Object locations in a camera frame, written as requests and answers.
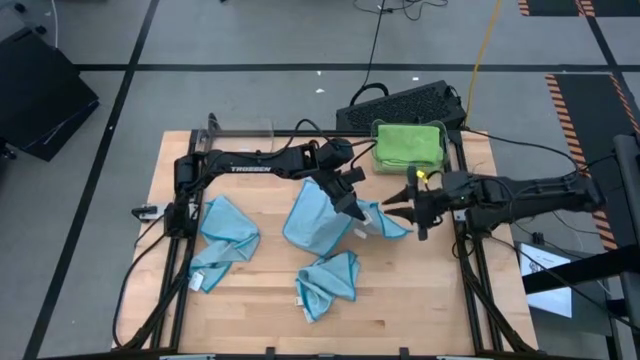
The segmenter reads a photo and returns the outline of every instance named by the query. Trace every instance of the wooden tabletop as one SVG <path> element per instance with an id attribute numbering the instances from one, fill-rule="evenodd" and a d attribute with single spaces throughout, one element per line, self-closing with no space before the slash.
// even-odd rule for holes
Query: wooden tabletop
<path id="1" fill-rule="evenodd" d="M 186 154 L 189 136 L 190 132 L 164 134 L 150 203 L 172 200 L 173 161 Z M 488 140 L 469 133 L 463 139 L 469 169 L 495 174 Z M 276 138 L 273 149 L 286 140 Z M 296 138 L 294 144 L 309 140 Z M 270 145 L 270 141 L 256 138 L 218 138 L 214 143 L 215 148 L 229 151 L 269 151 Z M 365 146 L 356 147 L 356 153 Z M 367 179 L 355 185 L 356 191 L 361 199 L 382 201 L 402 189 L 406 179 L 376 175 L 371 160 L 370 155 L 359 160 Z M 433 181 L 432 186 L 437 186 L 439 179 Z M 301 308 L 294 304 L 294 279 L 316 256 L 282 236 L 301 185 L 301 181 L 270 175 L 238 174 L 218 177 L 206 190 L 205 199 L 224 194 L 251 218 L 260 229 L 261 242 L 253 259 L 235 263 L 211 293 L 189 290 L 180 352 L 263 354 L 266 347 L 274 346 L 280 354 L 392 355 L 398 354 L 399 347 L 408 347 L 414 355 L 473 354 L 460 265 L 451 254 L 454 231 L 448 214 L 441 225 L 429 230 L 429 239 L 424 242 L 418 241 L 415 232 L 398 242 L 347 235 L 335 251 L 348 249 L 358 255 L 357 301 L 337 299 L 322 319 L 308 324 Z M 401 219 L 394 220 L 410 227 Z M 152 229 L 134 256 L 161 234 L 161 226 Z M 508 226 L 496 229 L 494 236 L 512 241 Z M 118 323 L 124 341 L 133 336 L 158 300 L 168 244 L 167 239 L 151 251 L 131 275 Z M 204 246 L 200 236 L 196 253 Z M 485 249 L 497 306 L 522 338 L 536 347 L 515 253 L 492 241 L 485 241 Z M 485 312 L 478 305 L 483 342 L 491 348 Z M 173 314 L 170 308 L 164 345 L 169 343 Z"/>

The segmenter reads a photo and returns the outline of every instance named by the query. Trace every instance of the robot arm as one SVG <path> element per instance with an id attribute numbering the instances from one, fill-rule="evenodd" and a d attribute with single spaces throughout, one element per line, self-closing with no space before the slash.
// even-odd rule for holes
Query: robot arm
<path id="1" fill-rule="evenodd" d="M 408 185 L 383 205 L 412 200 L 413 208 L 385 211 L 418 225 L 418 237 L 427 239 L 427 229 L 441 222 L 440 216 L 450 210 L 465 210 L 467 230 L 471 233 L 490 232 L 502 223 L 535 216 L 554 210 L 598 210 L 605 203 L 597 184 L 589 177 L 568 175 L 512 180 L 471 174 L 465 171 L 446 173 L 442 188 L 419 190 L 416 169 L 408 170 Z"/>
<path id="2" fill-rule="evenodd" d="M 331 139 L 322 146 L 310 141 L 270 153 L 211 150 L 184 156 L 174 163 L 176 201 L 165 212 L 167 231 L 185 228 L 190 217 L 189 195 L 206 188 L 222 174 L 273 174 L 291 180 L 311 177 L 327 194 L 336 212 L 364 221 L 353 188 L 354 183 L 365 179 L 364 171 L 360 167 L 340 170 L 353 157 L 351 143 L 341 138 Z"/>

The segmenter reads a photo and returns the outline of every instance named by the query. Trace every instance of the light blue towel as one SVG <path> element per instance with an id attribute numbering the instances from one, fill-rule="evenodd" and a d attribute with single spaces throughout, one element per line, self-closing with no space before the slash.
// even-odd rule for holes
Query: light blue towel
<path id="1" fill-rule="evenodd" d="M 260 243 L 258 227 L 226 197 L 208 202 L 200 232 L 209 246 L 192 260 L 189 275 L 200 272 L 200 289 L 208 293 L 222 280 L 234 261 L 251 260 Z"/>
<path id="2" fill-rule="evenodd" d="M 379 234 L 387 239 L 399 239 L 409 233 L 410 230 L 383 214 L 377 202 L 358 200 L 358 206 L 370 219 L 370 223 L 364 227 L 366 232 Z M 358 223 L 362 224 L 346 214 L 336 213 L 324 191 L 315 182 L 305 180 L 282 233 L 295 246 L 326 256 L 347 231 Z"/>
<path id="3" fill-rule="evenodd" d="M 309 322 L 317 321 L 337 297 L 356 300 L 356 279 L 360 263 L 347 251 L 329 259 L 319 258 L 298 271 L 296 288 Z"/>

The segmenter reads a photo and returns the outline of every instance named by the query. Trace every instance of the green cloth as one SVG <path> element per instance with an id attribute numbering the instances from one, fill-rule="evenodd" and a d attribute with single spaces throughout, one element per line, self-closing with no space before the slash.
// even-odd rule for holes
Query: green cloth
<path id="1" fill-rule="evenodd" d="M 415 165 L 423 171 L 440 170 L 444 156 L 441 144 L 441 131 L 436 126 L 379 125 L 374 169 L 400 173 Z"/>

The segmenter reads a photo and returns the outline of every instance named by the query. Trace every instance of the black box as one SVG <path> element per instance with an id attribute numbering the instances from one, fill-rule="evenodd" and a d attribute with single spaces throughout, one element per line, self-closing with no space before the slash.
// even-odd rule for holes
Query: black box
<path id="1" fill-rule="evenodd" d="M 402 91 L 383 98 L 342 108 L 336 113 L 336 130 L 370 132 L 375 120 L 424 124 L 439 120 L 447 129 L 458 129 L 466 117 L 460 98 L 446 82 Z"/>
<path id="2" fill-rule="evenodd" d="M 29 29 L 0 42 L 0 137 L 51 160 L 98 105 L 79 75 Z"/>

